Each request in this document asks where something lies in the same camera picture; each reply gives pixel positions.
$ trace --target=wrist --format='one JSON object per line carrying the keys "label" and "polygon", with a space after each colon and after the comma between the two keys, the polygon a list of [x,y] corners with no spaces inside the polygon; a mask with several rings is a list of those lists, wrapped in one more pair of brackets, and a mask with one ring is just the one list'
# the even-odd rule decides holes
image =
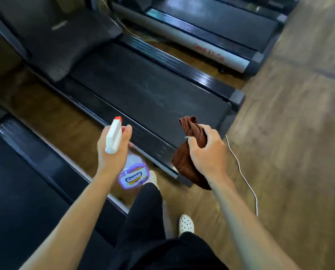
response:
{"label": "wrist", "polygon": [[93,182],[100,185],[100,187],[110,191],[112,184],[115,182],[117,175],[106,171],[97,171]]}
{"label": "wrist", "polygon": [[207,182],[209,183],[211,189],[214,188],[229,188],[231,190],[235,190],[235,185],[233,181],[228,177],[227,174],[221,173],[206,177]]}

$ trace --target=treadmill belt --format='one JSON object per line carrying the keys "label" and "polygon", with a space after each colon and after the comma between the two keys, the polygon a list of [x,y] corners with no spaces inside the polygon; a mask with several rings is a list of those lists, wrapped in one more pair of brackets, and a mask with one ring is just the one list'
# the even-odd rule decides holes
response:
{"label": "treadmill belt", "polygon": [[[68,209],[69,204],[0,138],[0,269],[20,268]],[[93,231],[78,269],[106,270],[111,249]]]}
{"label": "treadmill belt", "polygon": [[278,28],[276,21],[217,0],[155,0],[153,8],[259,52]]}
{"label": "treadmill belt", "polygon": [[115,43],[86,56],[72,78],[165,141],[186,139],[179,118],[196,116],[216,128],[231,105],[187,79]]}

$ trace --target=gym floor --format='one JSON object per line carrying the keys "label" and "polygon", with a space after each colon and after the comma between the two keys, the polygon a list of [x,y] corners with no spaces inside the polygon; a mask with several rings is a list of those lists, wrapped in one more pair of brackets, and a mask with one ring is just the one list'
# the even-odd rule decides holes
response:
{"label": "gym floor", "polygon": [[[228,138],[258,196],[259,219],[302,269],[335,269],[335,0],[301,0],[271,57],[250,80],[219,75],[182,47],[153,45],[245,93]],[[1,38],[0,103],[94,175],[102,126],[26,72]],[[196,234],[231,269],[240,269],[212,193],[179,185],[148,164],[172,222],[190,215]],[[254,210],[232,156],[229,176]],[[127,205],[137,192],[118,184],[112,190]]]}

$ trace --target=bottle label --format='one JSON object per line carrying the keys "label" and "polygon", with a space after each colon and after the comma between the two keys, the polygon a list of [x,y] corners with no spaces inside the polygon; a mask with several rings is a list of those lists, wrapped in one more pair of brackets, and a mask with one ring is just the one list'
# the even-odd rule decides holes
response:
{"label": "bottle label", "polygon": [[149,178],[146,165],[139,163],[125,169],[119,177],[119,183],[124,189],[132,189],[142,185]]}

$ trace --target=brown cloth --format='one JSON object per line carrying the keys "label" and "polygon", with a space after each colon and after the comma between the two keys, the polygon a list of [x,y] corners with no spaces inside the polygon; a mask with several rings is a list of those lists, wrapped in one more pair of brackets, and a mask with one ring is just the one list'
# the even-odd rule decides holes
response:
{"label": "brown cloth", "polygon": [[[194,136],[197,145],[200,148],[205,148],[207,144],[207,136],[204,129],[197,124],[196,117],[180,118],[180,124],[187,136]],[[211,190],[205,176],[195,168],[194,163],[191,160],[189,143],[187,140],[176,150],[171,162],[178,172],[188,178],[192,183],[203,189]]]}

